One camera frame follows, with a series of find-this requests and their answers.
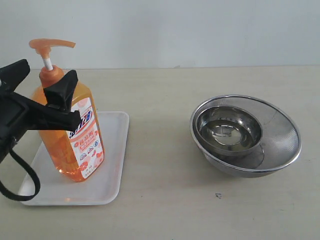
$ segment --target orange liquid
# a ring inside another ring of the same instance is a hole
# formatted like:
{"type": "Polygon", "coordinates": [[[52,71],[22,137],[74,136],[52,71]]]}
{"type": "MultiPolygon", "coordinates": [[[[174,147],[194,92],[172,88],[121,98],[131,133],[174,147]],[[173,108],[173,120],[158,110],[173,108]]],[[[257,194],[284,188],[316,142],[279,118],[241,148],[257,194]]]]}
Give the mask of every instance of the orange liquid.
{"type": "MultiPolygon", "coordinates": [[[[105,158],[105,148],[101,138],[100,127],[97,118],[95,103],[90,89],[81,82],[77,83],[74,90],[72,106],[82,99],[90,98],[95,122],[100,136],[100,143],[103,150],[103,160],[105,158]]],[[[42,105],[47,104],[47,99],[43,91],[43,87],[39,86],[33,93],[32,99],[42,105]]],[[[87,178],[82,176],[83,170],[76,159],[75,153],[72,149],[69,137],[65,130],[39,130],[39,135],[53,161],[55,168],[62,174],[66,175],[75,182],[82,182],[87,178]]]]}

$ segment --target pump nozzle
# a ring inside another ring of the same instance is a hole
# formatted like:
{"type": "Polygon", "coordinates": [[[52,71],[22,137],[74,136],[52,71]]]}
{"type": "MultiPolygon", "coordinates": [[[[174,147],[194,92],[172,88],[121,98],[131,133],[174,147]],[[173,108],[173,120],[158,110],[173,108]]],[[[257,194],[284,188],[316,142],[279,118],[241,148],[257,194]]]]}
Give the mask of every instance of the pump nozzle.
{"type": "Polygon", "coordinates": [[[43,63],[47,70],[53,70],[53,66],[49,57],[51,52],[51,47],[69,47],[74,48],[75,43],[72,41],[65,41],[60,39],[49,39],[49,38],[38,38],[33,39],[29,42],[29,46],[35,49],[37,54],[40,54],[43,60],[43,63]]]}

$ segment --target bowl rim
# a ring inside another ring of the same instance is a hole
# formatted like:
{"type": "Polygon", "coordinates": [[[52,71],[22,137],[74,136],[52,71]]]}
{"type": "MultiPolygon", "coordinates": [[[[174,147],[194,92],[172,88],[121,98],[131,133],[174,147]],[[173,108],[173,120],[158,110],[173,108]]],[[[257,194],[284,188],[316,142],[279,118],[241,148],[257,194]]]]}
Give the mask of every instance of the bowl rim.
{"type": "Polygon", "coordinates": [[[196,145],[198,146],[198,148],[205,154],[207,155],[208,157],[212,158],[213,160],[217,161],[218,163],[222,164],[223,166],[226,166],[228,168],[232,168],[232,169],[235,169],[235,170],[239,170],[239,171],[243,171],[243,172],[248,172],[248,173],[269,173],[269,172],[275,172],[275,171],[278,171],[278,170],[281,170],[287,166],[289,166],[290,164],[292,164],[300,155],[301,153],[301,149],[302,149],[302,139],[301,139],[301,133],[296,125],[296,123],[291,119],[291,117],[289,117],[284,111],[282,111],[280,108],[278,108],[277,106],[273,105],[272,103],[270,102],[267,102],[265,100],[262,100],[260,98],[257,98],[257,97],[253,97],[253,96],[248,96],[248,95],[243,95],[243,94],[225,94],[225,95],[218,95],[218,96],[214,96],[214,97],[211,97],[205,101],[203,101],[202,103],[200,103],[196,108],[195,110],[192,112],[192,115],[190,117],[190,120],[189,120],[189,127],[190,127],[190,131],[191,131],[191,136],[193,138],[193,140],[195,141],[196,145]],[[266,104],[272,108],[274,108],[275,110],[279,111],[282,115],[284,115],[288,120],[289,122],[292,124],[292,126],[294,127],[295,129],[295,132],[297,134],[297,138],[298,138],[298,148],[297,148],[297,151],[295,152],[294,156],[288,160],[286,163],[282,164],[282,165],[279,165],[277,167],[272,167],[272,168],[266,168],[266,169],[252,169],[252,168],[244,168],[244,167],[239,167],[239,166],[235,166],[235,165],[232,165],[232,164],[229,164],[225,161],[222,161],[221,159],[213,156],[211,153],[209,153],[198,141],[198,139],[196,138],[195,136],[195,133],[194,133],[194,128],[193,128],[193,121],[194,121],[194,117],[197,113],[197,111],[205,104],[213,101],[213,100],[218,100],[218,99],[223,99],[223,98],[245,98],[245,99],[251,99],[251,100],[254,100],[254,101],[258,101],[260,103],[263,103],[263,104],[266,104]]]}
{"type": "Polygon", "coordinates": [[[252,115],[251,113],[249,113],[248,111],[244,110],[244,109],[241,108],[241,107],[237,107],[237,106],[232,106],[232,105],[216,105],[216,106],[211,106],[211,107],[208,107],[208,108],[204,109],[204,110],[201,111],[199,114],[197,114],[196,119],[193,118],[193,120],[195,121],[195,131],[196,131],[196,133],[199,135],[199,137],[201,138],[201,140],[203,140],[204,142],[206,142],[207,144],[209,144],[209,145],[210,145],[211,147],[213,147],[214,149],[222,150],[222,151],[224,151],[225,153],[237,153],[237,154],[241,154],[241,153],[245,153],[245,152],[250,152],[251,150],[253,150],[253,148],[256,148],[256,147],[261,143],[261,140],[262,140],[262,138],[263,138],[263,136],[264,136],[264,131],[263,131],[263,128],[262,128],[262,125],[261,125],[260,121],[259,121],[254,115],[252,115]],[[216,146],[212,145],[211,143],[209,143],[209,142],[200,134],[200,132],[199,132],[199,130],[198,130],[198,124],[197,124],[197,123],[198,123],[198,120],[199,120],[200,116],[201,116],[204,112],[206,112],[206,111],[209,110],[209,109],[219,108],[219,107],[234,108],[234,109],[240,110],[240,111],[248,114],[251,118],[253,118],[253,119],[256,121],[256,123],[259,125],[259,130],[260,130],[260,133],[261,133],[261,136],[260,136],[259,140],[258,140],[252,147],[250,147],[250,148],[248,148],[248,149],[245,149],[245,150],[241,150],[241,151],[225,150],[225,149],[221,149],[221,148],[216,147],[216,146]]]}

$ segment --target bottle label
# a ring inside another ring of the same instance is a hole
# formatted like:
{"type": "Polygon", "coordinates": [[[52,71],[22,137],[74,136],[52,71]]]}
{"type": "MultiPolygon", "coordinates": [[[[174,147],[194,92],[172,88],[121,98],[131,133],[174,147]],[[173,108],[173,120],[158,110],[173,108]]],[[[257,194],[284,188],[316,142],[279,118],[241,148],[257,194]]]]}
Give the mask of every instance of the bottle label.
{"type": "Polygon", "coordinates": [[[77,129],[66,131],[83,178],[87,178],[102,163],[104,151],[90,98],[84,98],[71,107],[79,111],[81,123],[77,129]]]}

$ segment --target stainless steel bowl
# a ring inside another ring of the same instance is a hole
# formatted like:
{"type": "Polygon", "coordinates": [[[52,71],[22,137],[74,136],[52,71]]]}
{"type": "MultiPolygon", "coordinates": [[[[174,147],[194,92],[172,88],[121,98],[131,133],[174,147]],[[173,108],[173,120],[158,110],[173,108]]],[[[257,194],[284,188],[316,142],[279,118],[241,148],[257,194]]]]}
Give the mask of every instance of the stainless steel bowl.
{"type": "Polygon", "coordinates": [[[195,121],[195,134],[212,154],[239,157],[259,148],[262,127],[253,115],[239,107],[212,106],[203,110],[195,121]]]}
{"type": "Polygon", "coordinates": [[[201,103],[190,118],[191,135],[205,158],[219,170],[233,176],[255,178],[269,175],[292,164],[301,152],[301,135],[295,123],[282,110],[264,100],[246,95],[222,95],[201,103]],[[199,132],[199,116],[218,106],[239,108],[261,126],[260,142],[241,156],[226,156],[210,151],[199,132]]]}

